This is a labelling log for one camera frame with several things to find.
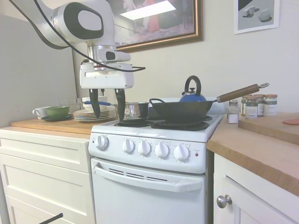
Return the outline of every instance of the framed painting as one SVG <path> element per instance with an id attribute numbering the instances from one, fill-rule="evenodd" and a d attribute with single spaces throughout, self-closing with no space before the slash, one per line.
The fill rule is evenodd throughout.
<path id="1" fill-rule="evenodd" d="M 234 0 L 234 34 L 279 27 L 280 0 Z"/>
<path id="2" fill-rule="evenodd" d="M 133 52 L 203 40 L 202 0 L 107 0 L 117 49 Z"/>

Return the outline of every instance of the blue kettle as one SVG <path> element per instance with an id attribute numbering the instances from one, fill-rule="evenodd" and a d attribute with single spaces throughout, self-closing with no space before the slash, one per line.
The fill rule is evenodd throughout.
<path id="1" fill-rule="evenodd" d="M 196 83 L 196 91 L 195 88 L 190 88 L 189 91 L 189 84 L 190 81 L 194 80 Z M 201 83 L 197 76 L 190 76 L 185 84 L 185 92 L 182 93 L 182 98 L 179 100 L 180 102 L 202 102 L 206 101 L 206 98 L 201 95 Z"/>

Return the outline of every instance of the white bowl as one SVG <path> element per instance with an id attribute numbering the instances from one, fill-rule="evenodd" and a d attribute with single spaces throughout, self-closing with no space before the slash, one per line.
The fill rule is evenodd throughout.
<path id="1" fill-rule="evenodd" d="M 98 97 L 98 101 L 103 101 L 103 102 L 107 102 L 107 97 Z M 90 97 L 83 97 L 82 98 L 82 102 L 85 102 L 85 101 L 90 101 Z"/>
<path id="2" fill-rule="evenodd" d="M 83 104 L 83 107 L 89 112 L 93 113 L 93 106 L 91 104 Z M 100 110 L 103 111 L 106 109 L 107 106 L 105 105 L 100 105 Z"/>
<path id="3" fill-rule="evenodd" d="M 83 97 L 82 98 L 82 102 L 85 101 L 90 101 L 90 97 Z M 107 97 L 98 97 L 98 101 L 102 101 L 102 102 L 107 102 Z M 93 113 L 93 106 L 91 106 L 91 104 L 83 104 L 83 107 L 89 112 L 89 113 Z M 100 105 L 100 110 L 105 110 L 107 106 L 105 105 Z"/>

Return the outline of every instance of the white mug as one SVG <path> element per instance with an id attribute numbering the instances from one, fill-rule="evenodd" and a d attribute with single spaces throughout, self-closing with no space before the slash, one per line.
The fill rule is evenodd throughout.
<path id="1" fill-rule="evenodd" d="M 47 114 L 47 112 L 46 112 L 46 110 L 45 110 L 45 109 L 48 108 L 48 107 L 50 107 L 50 106 L 44 106 L 44 107 L 36 108 L 36 109 L 34 109 L 34 110 L 32 111 L 32 113 L 33 113 L 34 115 L 36 115 L 38 119 L 42 119 L 42 118 L 48 116 L 48 114 Z"/>

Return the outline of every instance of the stack of plates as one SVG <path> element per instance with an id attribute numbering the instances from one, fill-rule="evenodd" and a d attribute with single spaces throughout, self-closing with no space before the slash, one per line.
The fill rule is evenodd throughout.
<path id="1" fill-rule="evenodd" d="M 108 119 L 117 119 L 115 108 L 107 108 L 105 110 L 101 110 L 100 118 L 96 118 L 94 113 L 90 113 L 87 110 L 76 111 L 73 115 L 76 121 L 85 123 L 97 123 Z"/>

